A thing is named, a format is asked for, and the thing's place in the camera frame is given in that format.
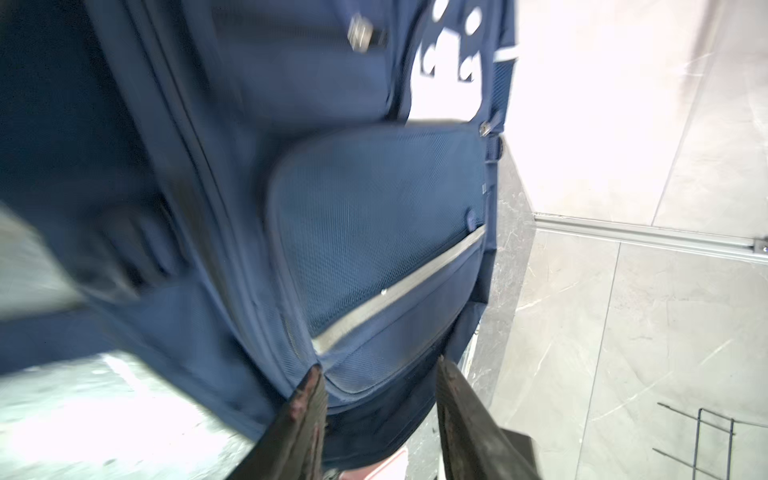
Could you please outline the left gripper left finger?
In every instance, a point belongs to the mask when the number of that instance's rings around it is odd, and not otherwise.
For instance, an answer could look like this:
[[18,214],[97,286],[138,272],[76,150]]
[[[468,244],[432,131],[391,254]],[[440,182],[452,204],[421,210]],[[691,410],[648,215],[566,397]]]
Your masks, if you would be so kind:
[[228,479],[322,478],[327,405],[325,377],[314,365]]

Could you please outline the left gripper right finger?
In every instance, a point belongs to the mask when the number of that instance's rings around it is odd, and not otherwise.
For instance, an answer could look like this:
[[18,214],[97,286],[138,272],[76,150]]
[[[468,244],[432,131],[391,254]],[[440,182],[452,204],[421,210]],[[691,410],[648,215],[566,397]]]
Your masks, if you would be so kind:
[[499,427],[453,362],[437,363],[437,414],[447,479],[538,479],[530,436]]

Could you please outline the navy blue student backpack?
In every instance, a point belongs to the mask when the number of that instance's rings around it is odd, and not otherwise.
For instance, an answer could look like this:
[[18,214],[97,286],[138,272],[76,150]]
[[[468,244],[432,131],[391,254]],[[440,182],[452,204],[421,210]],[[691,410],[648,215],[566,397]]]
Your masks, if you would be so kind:
[[512,1],[5,1],[1,200],[80,294],[16,373],[121,347],[301,465],[378,463],[488,305]]

